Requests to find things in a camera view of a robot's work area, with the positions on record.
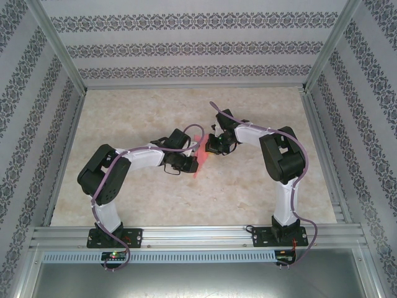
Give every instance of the patterned wallpaper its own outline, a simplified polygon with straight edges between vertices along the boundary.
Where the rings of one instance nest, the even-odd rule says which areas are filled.
[[[22,0],[0,1],[0,297],[48,210],[80,96]]]
[[[311,90],[387,297],[397,296],[396,5],[363,1]]]
[[[301,84],[345,3],[42,1],[89,87]]]

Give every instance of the wire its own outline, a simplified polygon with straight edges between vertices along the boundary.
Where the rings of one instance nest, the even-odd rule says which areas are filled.
[[[171,172],[167,172],[167,171],[166,171],[166,166],[167,166],[167,164],[164,165],[164,172],[165,172],[165,173],[170,174],[170,175],[174,175],[174,176],[179,176],[179,175],[181,174],[181,171],[180,171],[180,170],[178,170],[178,173],[177,173],[177,174],[171,173]]]
[[[131,243],[131,239],[130,239],[130,237],[127,237],[127,236],[124,236],[122,239],[126,239],[126,240],[128,240],[130,243]]]
[[[292,250],[294,252],[293,256],[297,256],[297,241],[295,238],[292,240]]]
[[[113,238],[114,240],[116,240],[117,242],[119,242],[121,245],[123,245],[123,246],[125,247],[125,250],[126,250],[128,256],[127,256],[125,262],[122,263],[122,264],[121,264],[119,267],[117,267],[117,268],[108,268],[108,267],[106,267],[106,264],[107,264],[108,260],[110,260],[110,259],[106,259],[105,262],[104,262],[104,268],[105,268],[106,271],[114,272],[114,271],[117,271],[117,270],[120,270],[120,269],[124,268],[124,267],[130,262],[130,258],[131,258],[131,251],[130,251],[130,248],[128,247],[128,245],[127,245],[125,242],[123,242],[121,239],[119,239],[119,238],[117,238],[115,235],[113,235],[110,231],[108,231],[108,230],[104,227],[104,225],[102,225],[102,223],[100,222],[99,217],[98,217],[98,215],[97,215],[97,212],[96,212],[96,210],[95,210],[96,199],[97,199],[99,193],[102,191],[102,188],[104,187],[107,178],[109,177],[110,173],[112,172],[113,167],[115,166],[116,162],[117,162],[123,155],[126,155],[127,153],[131,153],[131,152],[134,152],[134,151],[138,151],[138,150],[147,150],[147,149],[149,149],[149,150],[157,150],[157,151],[185,152],[185,151],[188,151],[188,150],[196,149],[196,148],[199,147],[200,144],[203,142],[205,132],[204,132],[203,127],[202,127],[201,125],[199,125],[199,124],[190,124],[188,127],[185,128],[184,132],[185,132],[187,129],[191,128],[191,127],[198,127],[198,128],[201,130],[201,133],[202,133],[202,134],[201,134],[201,139],[200,139],[195,145],[193,145],[193,146],[191,146],[191,147],[188,147],[188,148],[185,148],[185,149],[160,148],[160,147],[157,147],[157,146],[155,146],[155,145],[150,146],[150,147],[149,147],[149,146],[143,146],[143,147],[131,148],[131,149],[125,150],[125,151],[121,152],[119,155],[117,155],[117,156],[115,157],[115,159],[112,161],[112,163],[110,164],[109,168],[107,169],[107,171],[106,171],[106,173],[105,173],[105,176],[102,178],[102,181],[100,182],[100,184],[99,184],[99,186],[98,186],[96,192],[94,193],[94,195],[93,195],[93,197],[92,197],[92,199],[91,199],[92,214],[94,215],[94,218],[95,218],[95,220],[96,220],[96,222],[97,222],[97,225],[98,225],[107,235],[109,235],[111,238]]]
[[[237,142],[234,143],[234,147],[233,147],[233,149],[232,149],[231,151],[229,151],[229,153],[223,153],[223,152],[222,152],[222,155],[223,155],[223,156],[229,155],[230,153],[234,152],[236,148],[237,148]]]
[[[304,159],[305,159],[305,168],[303,169],[303,172],[302,172],[302,174],[298,177],[298,179],[295,180],[295,182],[292,184],[290,205],[291,205],[292,214],[293,214],[296,218],[298,218],[298,219],[300,219],[300,220],[302,220],[302,221],[304,221],[304,222],[308,222],[308,223],[310,223],[310,224],[312,224],[312,225],[314,226],[314,235],[313,235],[313,239],[311,240],[311,242],[310,242],[309,246],[307,247],[307,249],[305,250],[305,252],[304,252],[304,253],[301,255],[301,257],[300,257],[299,259],[297,259],[291,266],[296,265],[297,263],[299,263],[299,262],[308,254],[308,252],[310,251],[310,248],[314,245],[314,242],[316,241],[316,239],[317,239],[317,234],[318,234],[318,227],[317,227],[316,223],[315,223],[314,221],[310,220],[310,219],[304,219],[303,217],[300,217],[300,216],[295,212],[295,207],[294,207],[294,205],[293,205],[294,195],[295,195],[295,187],[297,186],[297,184],[299,183],[299,181],[301,181],[302,178],[305,176],[305,174],[307,173],[308,168],[309,168],[309,158],[308,158],[308,154],[307,154],[305,148],[303,147],[303,145],[302,145],[296,138],[294,138],[293,136],[291,136],[291,135],[289,135],[289,134],[287,134],[287,133],[285,133],[285,132],[279,131],[279,130],[277,130],[277,129],[271,129],[271,128],[261,127],[261,126],[254,125],[254,124],[247,124],[246,122],[243,122],[243,121],[241,121],[241,120],[239,120],[239,119],[237,119],[237,118],[234,118],[233,116],[230,116],[230,115],[226,114],[225,112],[221,111],[221,110],[219,109],[219,107],[218,107],[213,101],[210,101],[210,105],[211,105],[216,111],[218,111],[218,112],[221,113],[222,115],[226,116],[227,118],[229,118],[229,119],[231,119],[231,120],[233,120],[233,121],[236,121],[237,123],[240,123],[240,124],[245,125],[245,126],[250,126],[250,127],[255,128],[255,129],[265,130],[266,132],[277,133],[277,134],[279,134],[279,135],[283,135],[284,137],[287,137],[287,138],[289,138],[290,140],[292,140],[293,142],[295,142],[295,143],[299,146],[299,148],[302,150],[302,153],[303,153],[303,156],[304,156]]]
[[[248,226],[246,227],[246,231],[247,231],[248,233],[250,233],[250,234],[253,234],[253,233],[254,233],[253,230],[254,230],[254,226],[253,226],[253,225],[248,225]]]

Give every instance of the beige marble surface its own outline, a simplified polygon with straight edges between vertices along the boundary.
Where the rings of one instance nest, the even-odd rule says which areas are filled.
[[[310,159],[298,213],[317,223],[336,222],[298,90],[225,88],[88,91],[51,225],[93,225],[89,198],[76,178],[101,144],[146,145],[191,123],[209,133],[216,114],[209,101],[258,125],[291,126]],[[162,167],[131,172],[116,200],[124,225],[242,225],[269,224],[274,197],[260,149],[242,144],[229,156],[209,156],[196,179]]]

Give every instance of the metal rail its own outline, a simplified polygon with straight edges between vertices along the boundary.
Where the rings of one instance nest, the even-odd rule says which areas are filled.
[[[304,225],[309,241],[314,228]],[[87,251],[91,227],[37,227],[29,250]],[[359,223],[318,225],[318,237],[313,249],[367,247]],[[290,247],[254,248],[251,234],[245,226],[143,227],[142,246],[135,250],[283,250]]]

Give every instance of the white robotic arm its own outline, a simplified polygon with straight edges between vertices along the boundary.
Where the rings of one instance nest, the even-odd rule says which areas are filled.
[[[228,109],[223,113],[233,117]],[[305,159],[299,147],[289,138],[258,129],[247,120],[243,122],[245,124],[239,124],[218,113],[215,125],[212,126],[215,133],[209,135],[205,149],[216,155],[228,155],[241,143],[261,148],[267,172],[276,181],[276,208],[272,217],[272,231],[276,239],[281,241],[283,235],[299,228],[300,221],[291,208],[291,195],[293,184],[305,168]],[[280,131],[295,137],[290,127],[283,127]],[[293,194],[294,209],[297,205],[298,186],[299,183],[295,185]]]
[[[261,143],[259,139],[264,135],[270,135],[272,133],[266,132],[265,130],[255,129],[246,125],[239,125],[234,129],[234,133],[236,134],[237,141],[239,143],[248,143],[254,145],[255,147],[260,148]],[[276,182],[276,205],[273,213],[274,219],[281,226],[288,226],[297,221],[297,218],[293,214],[291,210],[291,190],[292,184],[298,178],[293,178],[288,181],[287,184],[283,184],[280,181]],[[297,201],[298,201],[298,187],[299,183],[295,186],[294,193],[294,207],[296,210]]]
[[[164,152],[166,149],[178,150],[189,146],[194,147],[195,144],[196,142],[191,142],[190,137],[184,132],[175,129],[169,138],[153,141],[147,144],[148,148],[142,150],[126,152],[125,149],[114,149],[109,145],[99,147],[78,176],[78,183],[91,199],[105,175],[102,168],[108,168],[116,156],[122,154],[122,157],[114,165],[93,205],[98,217],[97,224],[100,222],[110,233],[122,227],[114,199],[127,173],[150,166],[164,165],[165,167],[167,164],[179,172],[196,172],[198,163],[197,158],[191,156],[192,150]]]
[[[159,166],[161,164],[164,159],[164,152],[162,150],[157,150],[156,145],[148,144],[147,146],[151,146],[152,148],[137,150],[123,155],[123,157],[128,159],[131,163],[128,172],[150,166]],[[120,154],[124,151],[126,150],[116,149],[117,154]],[[100,222],[110,233],[113,233],[122,223],[120,217],[118,216],[116,203],[114,200],[103,205],[98,205],[98,203],[95,203],[94,208]]]

